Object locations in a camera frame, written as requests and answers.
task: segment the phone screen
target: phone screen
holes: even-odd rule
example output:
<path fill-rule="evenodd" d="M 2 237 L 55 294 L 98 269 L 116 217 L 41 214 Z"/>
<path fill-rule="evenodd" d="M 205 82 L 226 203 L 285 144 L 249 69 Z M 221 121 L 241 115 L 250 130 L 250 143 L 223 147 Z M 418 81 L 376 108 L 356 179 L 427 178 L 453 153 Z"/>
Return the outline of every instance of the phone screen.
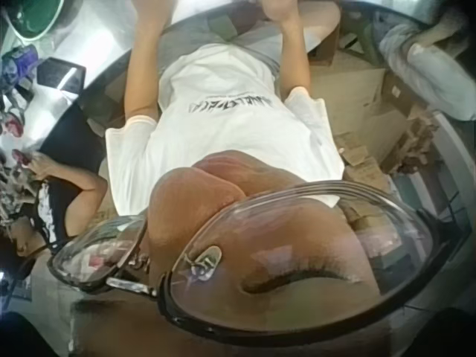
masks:
<path fill-rule="evenodd" d="M 38 66 L 36 80 L 41 86 L 81 94 L 85 77 L 85 67 L 56 58 L 48 58 Z"/>

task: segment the white t-shirt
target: white t-shirt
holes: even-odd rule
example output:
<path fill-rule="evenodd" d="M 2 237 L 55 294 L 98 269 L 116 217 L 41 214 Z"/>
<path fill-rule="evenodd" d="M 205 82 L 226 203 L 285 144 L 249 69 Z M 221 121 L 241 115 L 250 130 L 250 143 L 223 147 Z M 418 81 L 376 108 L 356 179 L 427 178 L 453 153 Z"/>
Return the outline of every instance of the white t-shirt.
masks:
<path fill-rule="evenodd" d="M 159 103 L 159 123 L 139 116 L 106 132 L 120 215 L 147 208 L 165 173 L 226 150 L 305 181 L 342 179 L 324 101 L 296 88 L 282 103 L 268 67 L 236 46 L 208 45 L 181 57 L 161 78 Z"/>

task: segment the green bowl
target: green bowl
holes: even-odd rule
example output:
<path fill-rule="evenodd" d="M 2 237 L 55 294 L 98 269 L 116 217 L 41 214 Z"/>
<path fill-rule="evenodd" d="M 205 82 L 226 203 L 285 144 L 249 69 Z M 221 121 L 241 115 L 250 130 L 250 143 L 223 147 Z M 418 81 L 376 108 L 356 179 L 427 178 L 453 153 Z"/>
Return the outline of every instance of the green bowl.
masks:
<path fill-rule="evenodd" d="M 45 35 L 61 13 L 65 0 L 18 0 L 4 10 L 16 35 L 34 41 Z"/>

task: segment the t-shirt sleeve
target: t-shirt sleeve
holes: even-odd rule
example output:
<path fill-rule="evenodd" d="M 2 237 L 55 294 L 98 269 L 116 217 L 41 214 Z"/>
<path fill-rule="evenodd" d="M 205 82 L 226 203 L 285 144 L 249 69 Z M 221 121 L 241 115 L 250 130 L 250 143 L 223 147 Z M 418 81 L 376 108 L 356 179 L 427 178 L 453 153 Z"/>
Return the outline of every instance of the t-shirt sleeve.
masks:
<path fill-rule="evenodd" d="M 323 99 L 312 99 L 304 87 L 292 90 L 284 105 L 311 132 L 314 155 L 324 164 L 328 180 L 342 180 L 344 162 L 338 153 Z"/>
<path fill-rule="evenodd" d="M 147 146 L 157 122 L 146 116 L 128 119 L 122 129 L 106 131 L 112 198 L 120 215 L 138 214 L 147 207 L 138 187 L 147 175 Z"/>

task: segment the knee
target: knee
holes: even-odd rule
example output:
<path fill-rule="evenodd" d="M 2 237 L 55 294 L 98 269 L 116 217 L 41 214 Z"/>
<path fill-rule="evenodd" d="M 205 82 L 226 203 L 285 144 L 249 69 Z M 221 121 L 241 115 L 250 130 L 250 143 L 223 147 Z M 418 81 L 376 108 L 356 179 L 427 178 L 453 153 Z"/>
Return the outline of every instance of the knee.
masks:
<path fill-rule="evenodd" d="M 300 3 L 303 25 L 324 40 L 341 22 L 341 10 L 333 1 L 305 1 Z"/>

